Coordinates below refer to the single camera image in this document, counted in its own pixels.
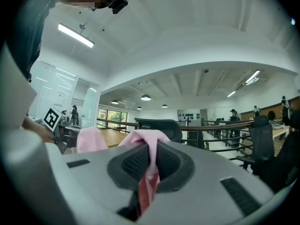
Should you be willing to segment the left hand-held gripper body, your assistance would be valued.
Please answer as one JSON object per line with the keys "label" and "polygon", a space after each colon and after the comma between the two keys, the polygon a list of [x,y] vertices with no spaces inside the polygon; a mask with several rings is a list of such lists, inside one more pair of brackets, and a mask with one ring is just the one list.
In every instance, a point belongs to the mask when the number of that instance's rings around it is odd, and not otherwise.
{"label": "left hand-held gripper body", "polygon": [[75,154],[80,127],[71,125],[70,117],[66,115],[66,112],[60,112],[56,108],[50,107],[43,123],[53,133],[54,143],[62,154],[65,154],[66,150],[71,154]]}

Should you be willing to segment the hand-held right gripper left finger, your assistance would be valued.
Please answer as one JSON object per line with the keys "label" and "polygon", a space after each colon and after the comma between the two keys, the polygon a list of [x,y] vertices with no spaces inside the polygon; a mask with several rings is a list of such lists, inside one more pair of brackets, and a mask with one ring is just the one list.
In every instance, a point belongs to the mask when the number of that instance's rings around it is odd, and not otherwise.
{"label": "hand-held right gripper left finger", "polygon": [[149,165],[150,155],[147,144],[138,144],[108,162],[107,172],[115,185],[132,193],[128,205],[118,211],[118,214],[129,220],[136,221],[141,215],[138,197],[139,182]]}

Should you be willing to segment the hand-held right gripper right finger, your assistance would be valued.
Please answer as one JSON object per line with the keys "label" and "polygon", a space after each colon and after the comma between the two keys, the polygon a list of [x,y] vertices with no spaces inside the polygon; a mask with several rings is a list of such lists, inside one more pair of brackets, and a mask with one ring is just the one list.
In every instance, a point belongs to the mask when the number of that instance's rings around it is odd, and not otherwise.
{"label": "hand-held right gripper right finger", "polygon": [[179,191],[195,173],[195,163],[192,158],[165,142],[157,144],[156,166],[160,179],[157,193]]}

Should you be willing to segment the pink clothes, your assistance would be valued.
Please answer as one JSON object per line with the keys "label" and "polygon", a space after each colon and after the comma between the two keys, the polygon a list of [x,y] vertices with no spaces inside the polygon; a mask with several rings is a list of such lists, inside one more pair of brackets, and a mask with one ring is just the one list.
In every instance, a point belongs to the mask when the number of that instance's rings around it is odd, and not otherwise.
{"label": "pink clothes", "polygon": [[[145,142],[148,144],[150,164],[147,170],[142,172],[142,178],[138,179],[138,204],[140,214],[143,214],[155,199],[157,186],[160,182],[160,175],[156,165],[157,143],[158,141],[169,141],[170,139],[159,130],[138,129],[130,132],[118,146],[128,146],[135,142]],[[77,153],[95,152],[106,150],[107,145],[102,132],[98,132],[95,127],[84,128],[79,132],[76,142]]]}

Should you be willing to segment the black mesh chair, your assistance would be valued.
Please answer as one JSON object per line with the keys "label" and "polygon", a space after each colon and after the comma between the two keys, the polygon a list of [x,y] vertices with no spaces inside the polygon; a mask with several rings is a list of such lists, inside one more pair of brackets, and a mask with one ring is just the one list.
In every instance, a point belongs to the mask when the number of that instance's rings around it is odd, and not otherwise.
{"label": "black mesh chair", "polygon": [[152,120],[135,118],[139,129],[159,130],[163,132],[172,142],[180,143],[182,131],[174,120]]}

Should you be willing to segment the person's left forearm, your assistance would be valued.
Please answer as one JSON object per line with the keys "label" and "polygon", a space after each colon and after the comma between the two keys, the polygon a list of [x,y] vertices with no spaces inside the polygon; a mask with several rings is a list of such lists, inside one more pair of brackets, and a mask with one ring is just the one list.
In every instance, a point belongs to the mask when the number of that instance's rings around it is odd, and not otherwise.
{"label": "person's left forearm", "polygon": [[24,121],[22,123],[22,127],[25,130],[32,131],[32,132],[36,133],[37,135],[39,135],[42,138],[43,142],[45,142],[45,143],[54,143],[54,137],[53,137],[53,134],[52,134],[51,130],[49,130],[45,126],[42,126],[42,125],[34,122],[28,116],[26,116],[24,118]]}

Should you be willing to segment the black office chair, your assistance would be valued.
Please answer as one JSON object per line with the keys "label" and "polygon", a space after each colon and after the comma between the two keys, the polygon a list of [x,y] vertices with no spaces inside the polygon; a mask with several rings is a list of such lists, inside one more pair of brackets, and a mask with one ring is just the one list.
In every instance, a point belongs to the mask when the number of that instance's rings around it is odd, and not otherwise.
{"label": "black office chair", "polygon": [[274,158],[272,125],[267,116],[257,116],[248,128],[248,132],[253,143],[252,154],[250,157],[237,156],[236,158],[243,162],[243,169],[247,170],[248,166],[251,166],[254,172],[256,168]]}

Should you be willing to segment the window with green view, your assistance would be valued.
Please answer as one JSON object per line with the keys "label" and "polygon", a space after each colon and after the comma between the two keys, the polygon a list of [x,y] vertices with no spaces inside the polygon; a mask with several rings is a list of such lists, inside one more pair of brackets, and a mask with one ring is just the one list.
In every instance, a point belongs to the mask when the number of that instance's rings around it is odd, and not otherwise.
{"label": "window with green view", "polygon": [[99,109],[99,111],[98,111],[98,120],[97,120],[97,127],[98,128],[117,128],[117,129],[120,129],[120,127],[122,125],[107,122],[105,120],[116,121],[116,122],[127,122],[128,113],[127,112],[114,111],[114,110],[107,110],[107,109]]}

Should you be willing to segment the grey pegboard panel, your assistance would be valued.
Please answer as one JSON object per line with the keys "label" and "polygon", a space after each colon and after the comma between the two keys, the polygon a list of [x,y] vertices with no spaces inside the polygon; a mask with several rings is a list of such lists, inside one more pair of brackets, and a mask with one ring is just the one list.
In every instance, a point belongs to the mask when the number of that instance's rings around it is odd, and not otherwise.
{"label": "grey pegboard panel", "polygon": [[178,110],[178,124],[180,126],[197,127],[201,125],[199,109]]}

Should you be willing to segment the black railing with wooden top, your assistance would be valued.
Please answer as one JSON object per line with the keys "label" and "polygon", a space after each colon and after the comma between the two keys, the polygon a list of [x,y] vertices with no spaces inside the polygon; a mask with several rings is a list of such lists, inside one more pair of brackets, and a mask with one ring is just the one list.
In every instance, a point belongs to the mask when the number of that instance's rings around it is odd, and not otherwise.
{"label": "black railing with wooden top", "polygon": [[[156,125],[161,126],[163,123],[170,122],[170,120],[146,120],[145,122],[136,121],[135,123],[129,123],[105,120],[101,118],[97,118],[97,121],[97,124],[104,127],[105,129],[109,129],[109,123],[117,124],[117,127],[114,128],[114,130],[116,131],[121,131],[123,127],[134,127],[134,129],[152,129],[154,128],[154,125],[151,125],[150,123],[155,123]],[[184,122],[177,121],[176,124],[176,127],[180,128],[182,132],[196,133],[197,135],[196,139],[182,138],[182,143],[194,143],[197,145],[197,148],[200,148],[202,145],[206,145],[206,143],[212,142],[224,142],[225,146],[233,146],[234,143],[239,145],[239,147],[214,150],[214,152],[227,152],[235,150],[241,151],[242,154],[244,154],[245,149],[253,150],[253,144],[244,145],[240,142],[240,140],[252,141],[250,139],[250,135],[235,137],[234,134],[230,133],[231,130],[238,130],[239,132],[242,132],[244,128],[248,128],[250,126],[251,122],[236,124],[229,124],[228,122],[226,122],[224,125],[217,125],[214,121],[208,121],[207,126],[186,126]]]}

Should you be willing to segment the person's black shirt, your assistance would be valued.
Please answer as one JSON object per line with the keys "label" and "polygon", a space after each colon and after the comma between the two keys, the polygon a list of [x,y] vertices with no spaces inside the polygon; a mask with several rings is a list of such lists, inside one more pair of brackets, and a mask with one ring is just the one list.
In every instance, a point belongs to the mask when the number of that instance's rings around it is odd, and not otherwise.
{"label": "person's black shirt", "polygon": [[8,30],[6,43],[25,78],[40,55],[44,24],[56,0],[25,0]]}

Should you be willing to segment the wooden table with white frame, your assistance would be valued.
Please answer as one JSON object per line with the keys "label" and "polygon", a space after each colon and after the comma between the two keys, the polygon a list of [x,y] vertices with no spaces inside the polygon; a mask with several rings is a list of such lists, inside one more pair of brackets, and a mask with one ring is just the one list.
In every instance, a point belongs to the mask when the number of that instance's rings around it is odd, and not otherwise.
{"label": "wooden table with white frame", "polygon": [[100,132],[109,148],[118,146],[127,136],[126,133],[112,129],[101,129]]}

